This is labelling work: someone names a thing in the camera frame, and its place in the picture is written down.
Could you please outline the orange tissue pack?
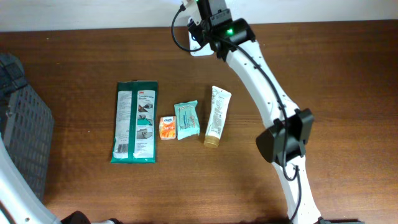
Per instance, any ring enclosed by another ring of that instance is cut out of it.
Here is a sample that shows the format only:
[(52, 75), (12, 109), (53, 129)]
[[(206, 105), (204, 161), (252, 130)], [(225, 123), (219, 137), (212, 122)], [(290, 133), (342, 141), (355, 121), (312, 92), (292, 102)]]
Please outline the orange tissue pack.
[(171, 140), (177, 137), (177, 122), (175, 116), (164, 116), (160, 118), (159, 134), (161, 140)]

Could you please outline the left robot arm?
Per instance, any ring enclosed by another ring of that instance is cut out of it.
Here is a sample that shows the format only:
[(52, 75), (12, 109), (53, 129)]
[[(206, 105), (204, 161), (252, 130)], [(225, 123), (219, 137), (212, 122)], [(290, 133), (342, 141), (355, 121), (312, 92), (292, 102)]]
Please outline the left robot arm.
[(31, 190), (1, 143), (1, 223), (79, 223), (91, 222), (80, 211), (59, 219)]

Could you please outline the green 3M gloves package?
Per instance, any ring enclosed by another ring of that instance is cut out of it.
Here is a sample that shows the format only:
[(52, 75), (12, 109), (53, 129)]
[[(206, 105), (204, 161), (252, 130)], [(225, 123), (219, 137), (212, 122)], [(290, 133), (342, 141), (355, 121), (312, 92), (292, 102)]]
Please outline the green 3M gloves package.
[(155, 163), (157, 81), (119, 82), (112, 164)]

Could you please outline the teal wipes pack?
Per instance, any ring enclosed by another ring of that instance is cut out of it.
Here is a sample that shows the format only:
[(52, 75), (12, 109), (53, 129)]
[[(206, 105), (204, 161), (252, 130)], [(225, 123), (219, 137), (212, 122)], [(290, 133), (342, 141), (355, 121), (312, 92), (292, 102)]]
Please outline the teal wipes pack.
[(197, 104), (197, 100), (194, 100), (174, 105), (178, 140), (200, 134), (200, 124), (196, 112)]

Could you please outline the white tube gold cap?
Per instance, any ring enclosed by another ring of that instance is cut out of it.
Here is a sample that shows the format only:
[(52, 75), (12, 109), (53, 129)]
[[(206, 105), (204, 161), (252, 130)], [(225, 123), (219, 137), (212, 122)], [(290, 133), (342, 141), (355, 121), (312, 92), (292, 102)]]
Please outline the white tube gold cap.
[(217, 86), (212, 86), (211, 94), (211, 113), (205, 133), (204, 145), (210, 148), (217, 148), (223, 132), (231, 93)]

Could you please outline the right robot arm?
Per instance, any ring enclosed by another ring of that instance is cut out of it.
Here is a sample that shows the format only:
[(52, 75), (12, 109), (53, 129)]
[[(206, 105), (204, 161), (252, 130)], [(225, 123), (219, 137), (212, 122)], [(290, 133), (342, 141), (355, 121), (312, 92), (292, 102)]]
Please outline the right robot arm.
[(254, 32), (244, 19), (233, 19), (225, 1), (182, 0), (191, 16), (189, 32), (226, 62), (254, 100), (265, 130), (256, 138), (262, 157), (274, 167), (287, 202), (290, 223), (319, 223), (305, 168), (314, 116), (285, 93), (268, 67)]

